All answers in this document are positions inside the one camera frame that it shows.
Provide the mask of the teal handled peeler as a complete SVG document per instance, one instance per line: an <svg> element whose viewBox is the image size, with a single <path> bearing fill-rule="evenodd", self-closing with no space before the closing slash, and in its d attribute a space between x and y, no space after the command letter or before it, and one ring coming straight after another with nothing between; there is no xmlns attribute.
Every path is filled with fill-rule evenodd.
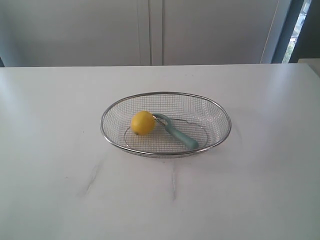
<svg viewBox="0 0 320 240"><path fill-rule="evenodd" d="M177 130L173 126L171 119L169 117L160 113L154 113L153 117L159 124L161 124L165 128L165 130L171 136L173 136L174 138L179 140L181 143L183 143L188 149L195 150L199 147L199 143L195 139Z"/></svg>

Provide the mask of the yellow lemon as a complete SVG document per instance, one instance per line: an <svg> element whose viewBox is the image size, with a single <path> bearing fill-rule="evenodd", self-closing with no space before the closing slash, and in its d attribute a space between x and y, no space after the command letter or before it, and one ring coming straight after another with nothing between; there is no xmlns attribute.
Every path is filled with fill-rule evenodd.
<svg viewBox="0 0 320 240"><path fill-rule="evenodd" d="M155 128L155 124L155 118L150 112L140 111L132 117L130 128L134 134L145 136Z"/></svg>

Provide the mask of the white cabinet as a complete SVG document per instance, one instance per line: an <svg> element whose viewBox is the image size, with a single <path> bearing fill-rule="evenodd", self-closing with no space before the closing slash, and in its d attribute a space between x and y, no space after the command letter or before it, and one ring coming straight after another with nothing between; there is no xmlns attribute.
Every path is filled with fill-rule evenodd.
<svg viewBox="0 0 320 240"><path fill-rule="evenodd" d="M288 0L3 0L6 67L268 64Z"/></svg>

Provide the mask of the dark window frame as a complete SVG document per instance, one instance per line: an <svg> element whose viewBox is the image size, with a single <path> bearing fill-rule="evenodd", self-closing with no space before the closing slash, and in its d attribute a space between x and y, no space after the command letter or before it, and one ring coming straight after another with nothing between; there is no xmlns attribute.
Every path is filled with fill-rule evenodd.
<svg viewBox="0 0 320 240"><path fill-rule="evenodd" d="M271 59L272 64L280 64L282 62L302 7L302 0L291 1L284 25L280 32L280 37ZM312 0L288 62L297 63L299 59L318 59L319 57L320 1Z"/></svg>

